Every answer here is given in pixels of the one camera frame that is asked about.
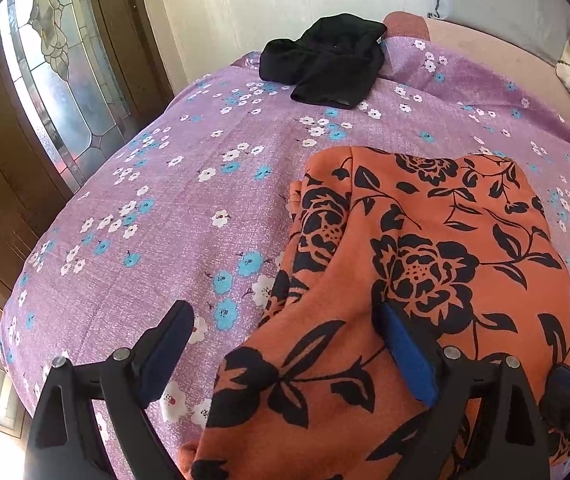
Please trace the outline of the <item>grey pillow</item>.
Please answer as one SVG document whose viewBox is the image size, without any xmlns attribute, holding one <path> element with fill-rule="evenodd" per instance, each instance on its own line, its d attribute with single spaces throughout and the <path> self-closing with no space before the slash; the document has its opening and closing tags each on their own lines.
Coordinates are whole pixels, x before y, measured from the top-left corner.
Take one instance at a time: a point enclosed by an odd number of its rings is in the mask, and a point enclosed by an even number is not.
<svg viewBox="0 0 570 480">
<path fill-rule="evenodd" d="M 436 0 L 431 16 L 498 37 L 550 64 L 570 34 L 567 0 Z"/>
</svg>

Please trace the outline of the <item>purple floral bed sheet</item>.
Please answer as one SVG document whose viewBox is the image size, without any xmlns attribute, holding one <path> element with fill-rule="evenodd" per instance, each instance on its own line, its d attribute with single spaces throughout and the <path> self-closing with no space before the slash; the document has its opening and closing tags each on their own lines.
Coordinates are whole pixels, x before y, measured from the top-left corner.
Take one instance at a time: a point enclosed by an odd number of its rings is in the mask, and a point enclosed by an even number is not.
<svg viewBox="0 0 570 480">
<path fill-rule="evenodd" d="M 352 110 L 250 53 L 181 92 L 28 257 L 0 352 L 30 412 L 55 362 L 189 339 L 147 416 L 194 479 L 386 479 L 427 413 L 372 323 L 402 307 L 535 394 L 570 365 L 570 125 L 520 84 L 393 37 Z"/>
</svg>

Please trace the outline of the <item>orange black floral garment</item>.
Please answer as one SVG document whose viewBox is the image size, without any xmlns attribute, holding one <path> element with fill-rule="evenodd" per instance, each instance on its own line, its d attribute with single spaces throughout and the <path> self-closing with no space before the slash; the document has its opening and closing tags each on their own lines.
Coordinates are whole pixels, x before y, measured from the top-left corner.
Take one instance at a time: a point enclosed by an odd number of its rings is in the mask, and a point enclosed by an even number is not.
<svg viewBox="0 0 570 480">
<path fill-rule="evenodd" d="M 540 398 L 570 366 L 570 274 L 512 159 L 338 146 L 291 186 L 261 321 L 222 360 L 189 479 L 387 479 L 427 406 L 381 315 L 465 359 L 517 358 Z"/>
</svg>

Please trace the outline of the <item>stained glass wooden door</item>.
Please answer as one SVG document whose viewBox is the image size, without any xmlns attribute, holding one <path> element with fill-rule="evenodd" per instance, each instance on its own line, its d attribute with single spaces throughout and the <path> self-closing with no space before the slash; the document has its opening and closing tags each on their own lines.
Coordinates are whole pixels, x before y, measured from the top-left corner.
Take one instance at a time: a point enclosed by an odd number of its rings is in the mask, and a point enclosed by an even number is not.
<svg viewBox="0 0 570 480">
<path fill-rule="evenodd" d="M 0 319 L 56 215 L 171 96 L 144 0 L 0 0 Z M 26 422 L 0 360 L 0 432 Z"/>
</svg>

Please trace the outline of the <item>pink quilted mattress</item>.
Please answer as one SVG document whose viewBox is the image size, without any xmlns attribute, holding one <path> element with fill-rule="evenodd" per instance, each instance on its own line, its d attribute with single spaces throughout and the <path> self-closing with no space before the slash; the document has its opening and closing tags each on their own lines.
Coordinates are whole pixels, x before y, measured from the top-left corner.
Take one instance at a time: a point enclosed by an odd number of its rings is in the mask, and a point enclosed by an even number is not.
<svg viewBox="0 0 570 480">
<path fill-rule="evenodd" d="M 391 12 L 384 23 L 390 37 L 430 40 L 486 65 L 554 108 L 570 125 L 570 94 L 554 67 L 533 54 L 484 32 L 409 12 Z"/>
</svg>

